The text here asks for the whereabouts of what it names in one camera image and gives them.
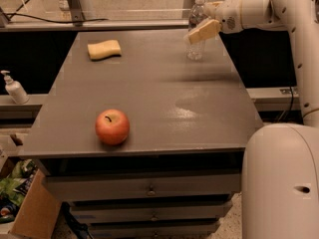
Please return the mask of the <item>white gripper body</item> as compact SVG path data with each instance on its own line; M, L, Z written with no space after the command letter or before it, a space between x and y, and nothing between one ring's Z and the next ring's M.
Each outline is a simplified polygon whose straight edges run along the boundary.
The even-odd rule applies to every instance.
M215 19L221 24L224 34L239 33L243 30L241 24L242 0L224 0L215 11Z

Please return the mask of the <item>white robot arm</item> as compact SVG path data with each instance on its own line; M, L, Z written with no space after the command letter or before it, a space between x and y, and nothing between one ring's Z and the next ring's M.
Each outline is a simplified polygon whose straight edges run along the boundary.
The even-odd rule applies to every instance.
M318 0L204 2L205 19L185 35L192 45L246 29L288 34L300 123L279 120L249 140L242 162L242 239L319 239Z

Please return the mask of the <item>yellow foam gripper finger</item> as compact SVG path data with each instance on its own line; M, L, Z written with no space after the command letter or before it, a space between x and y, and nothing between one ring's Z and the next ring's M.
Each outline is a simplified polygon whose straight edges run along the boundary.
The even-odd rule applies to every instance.
M205 19L187 34L188 42L195 43L215 37L221 31L221 24L215 19Z
M214 18L216 14L216 9L220 4L222 4L222 1L206 2L204 4L204 14L207 17Z

